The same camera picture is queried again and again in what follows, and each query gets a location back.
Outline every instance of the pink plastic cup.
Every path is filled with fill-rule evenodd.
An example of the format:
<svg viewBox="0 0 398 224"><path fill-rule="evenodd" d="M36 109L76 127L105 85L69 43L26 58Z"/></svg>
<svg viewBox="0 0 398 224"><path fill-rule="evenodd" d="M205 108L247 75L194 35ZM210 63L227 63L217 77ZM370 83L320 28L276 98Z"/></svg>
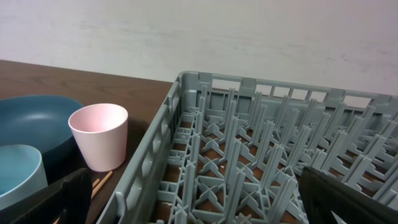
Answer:
<svg viewBox="0 0 398 224"><path fill-rule="evenodd" d="M69 127L90 169L105 172L123 163L127 118L126 109L111 103L86 106L69 117Z"/></svg>

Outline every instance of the dark blue bowl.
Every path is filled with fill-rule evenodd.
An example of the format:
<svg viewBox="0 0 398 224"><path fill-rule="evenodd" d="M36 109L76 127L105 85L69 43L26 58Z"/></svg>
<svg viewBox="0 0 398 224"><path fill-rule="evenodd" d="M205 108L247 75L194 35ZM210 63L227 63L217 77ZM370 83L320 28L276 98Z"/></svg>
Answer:
<svg viewBox="0 0 398 224"><path fill-rule="evenodd" d="M57 95L0 100L0 146L35 147L48 170L76 149L68 118L82 107L76 100Z"/></svg>

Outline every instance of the brown table surface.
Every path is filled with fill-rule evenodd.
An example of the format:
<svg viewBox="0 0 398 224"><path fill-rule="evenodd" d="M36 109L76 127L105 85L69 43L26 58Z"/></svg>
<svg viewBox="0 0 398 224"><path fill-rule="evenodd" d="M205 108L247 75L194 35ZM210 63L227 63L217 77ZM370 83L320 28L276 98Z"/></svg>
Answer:
<svg viewBox="0 0 398 224"><path fill-rule="evenodd" d="M55 94L76 99L84 105L115 103L128 110L126 160L114 170L114 174L92 200L86 223L93 223L99 217L171 85L167 82L140 78L0 60L0 99ZM61 173L50 176L47 174L49 184L78 168L86 167L86 164L77 149L58 166ZM91 170L93 181L97 178L102 179L105 175L106 172Z"/></svg>

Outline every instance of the blue bowl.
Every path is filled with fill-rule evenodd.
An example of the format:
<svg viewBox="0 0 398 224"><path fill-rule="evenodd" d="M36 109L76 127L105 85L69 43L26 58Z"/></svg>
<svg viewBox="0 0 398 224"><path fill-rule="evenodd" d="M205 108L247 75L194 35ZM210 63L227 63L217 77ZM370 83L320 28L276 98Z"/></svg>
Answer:
<svg viewBox="0 0 398 224"><path fill-rule="evenodd" d="M42 155L32 146L0 146L0 210L47 186Z"/></svg>
<svg viewBox="0 0 398 224"><path fill-rule="evenodd" d="M25 144L37 148L50 169L76 149L69 116L83 105L57 95L32 95L0 100L0 146Z"/></svg>

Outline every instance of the gray plastic dish rack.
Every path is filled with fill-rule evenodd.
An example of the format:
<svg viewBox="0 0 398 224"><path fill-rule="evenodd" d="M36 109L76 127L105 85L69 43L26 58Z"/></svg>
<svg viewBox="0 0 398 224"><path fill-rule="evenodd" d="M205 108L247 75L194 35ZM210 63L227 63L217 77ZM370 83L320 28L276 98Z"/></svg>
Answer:
<svg viewBox="0 0 398 224"><path fill-rule="evenodd" d="M219 90L213 80L240 86ZM278 88L289 92L276 97ZM346 97L369 104L353 108ZM396 96L182 72L98 223L308 223L297 187L304 166L398 209L397 109ZM173 181L164 179L170 167ZM153 217L159 202L169 206L163 220Z"/></svg>

